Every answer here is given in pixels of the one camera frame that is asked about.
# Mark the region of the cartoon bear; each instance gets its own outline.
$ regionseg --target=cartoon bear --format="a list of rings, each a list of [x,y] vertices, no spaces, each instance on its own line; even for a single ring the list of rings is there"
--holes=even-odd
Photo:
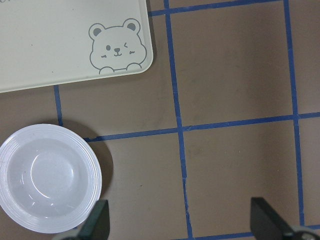
[[[139,66],[147,57],[147,49],[139,37],[140,23],[129,18],[122,26],[105,28],[93,24],[89,36],[93,40],[90,62],[101,73],[113,73]]]

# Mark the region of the ridged rim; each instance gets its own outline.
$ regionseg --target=ridged rim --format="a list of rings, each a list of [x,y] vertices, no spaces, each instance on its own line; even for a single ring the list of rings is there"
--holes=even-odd
[[[8,166],[12,156],[19,148],[19,140],[30,142],[35,139],[50,138],[72,142],[77,145],[77,151],[85,155],[85,167],[88,171],[88,188],[81,204],[70,214],[39,218],[28,214],[13,198],[8,186]],[[21,226],[39,233],[61,233],[81,224],[89,215],[96,201],[100,198],[102,174],[98,159],[91,147],[76,133],[61,126],[37,124],[24,127],[12,134],[0,147],[0,205],[15,222]]]

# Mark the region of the bear face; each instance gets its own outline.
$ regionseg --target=bear face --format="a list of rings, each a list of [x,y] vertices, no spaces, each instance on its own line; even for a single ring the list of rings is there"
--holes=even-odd
[[[89,36],[93,40],[90,54],[91,64],[99,70],[128,70],[131,65],[141,67],[147,57],[147,49],[139,37],[140,23],[129,18],[122,26],[105,28],[100,23],[93,24]]]

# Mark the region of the blue grid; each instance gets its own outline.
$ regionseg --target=blue grid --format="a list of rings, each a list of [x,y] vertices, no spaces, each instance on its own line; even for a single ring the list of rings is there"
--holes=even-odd
[[[266,2],[280,2],[280,1],[283,2],[284,16],[285,16],[288,63],[289,63],[289,71],[290,71],[290,83],[291,83],[292,114],[246,119],[246,120],[237,120],[237,121],[199,124],[199,125],[192,125],[192,126],[183,126],[181,112],[180,112],[180,104],[179,104],[179,93],[178,93],[178,83],[177,83],[177,75],[176,75],[176,63],[175,63],[175,53],[174,53],[174,45],[173,45],[171,14],[193,12],[193,11],[207,10],[207,9],[243,6],[243,5],[250,5],[250,4],[260,4],[260,3],[266,3]],[[194,131],[194,130],[208,130],[208,129],[227,128],[227,127],[234,127],[234,126],[274,123],[274,122],[282,122],[282,121],[292,121],[294,126],[299,222],[300,222],[300,225],[304,226],[305,216],[304,216],[303,178],[302,178],[299,120],[309,119],[309,118],[319,118],[320,112],[299,114],[299,111],[298,111],[298,99],[297,99],[297,87],[296,87],[294,50],[293,50],[293,41],[292,41],[292,32],[291,32],[289,0],[234,0],[234,1],[226,1],[226,2],[210,3],[210,4],[202,4],[202,5],[194,5],[194,6],[186,6],[186,7],[176,7],[176,8],[170,8],[169,0],[163,0],[163,3],[164,3],[164,10],[151,11],[148,14],[150,17],[165,16],[168,53],[169,53],[170,70],[171,70],[171,83],[172,83],[174,109],[175,109],[177,127],[150,130],[150,131],[104,135],[104,136],[97,136],[95,138],[86,137],[84,138],[84,140],[88,143],[91,143],[91,142],[99,142],[99,141],[106,141],[106,140],[137,138],[137,137],[146,137],[146,136],[162,135],[162,134],[172,134],[172,133],[178,134],[180,163],[181,163],[181,172],[182,172],[182,186],[183,186],[186,226],[187,226],[187,234],[188,234],[188,238],[180,239],[180,240],[237,239],[237,238],[252,237],[253,235],[251,232],[240,232],[240,233],[231,233],[231,234],[223,234],[223,235],[204,236],[204,237],[193,236],[192,225],[191,225],[190,214],[189,214],[187,188],[186,188],[186,182],[187,182],[188,176],[187,176],[187,166],[186,166],[186,157],[185,157],[184,132]],[[60,126],[63,126],[62,106],[61,106],[58,85],[54,86],[54,96],[55,96],[58,124]],[[307,227],[313,230],[320,229],[320,225],[309,225]]]

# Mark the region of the bowl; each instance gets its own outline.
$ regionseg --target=bowl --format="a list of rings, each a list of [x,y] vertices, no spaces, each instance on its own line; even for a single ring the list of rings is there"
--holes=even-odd
[[[27,126],[0,147],[0,205],[29,230],[53,234],[78,226],[101,188],[95,153],[64,127]]]

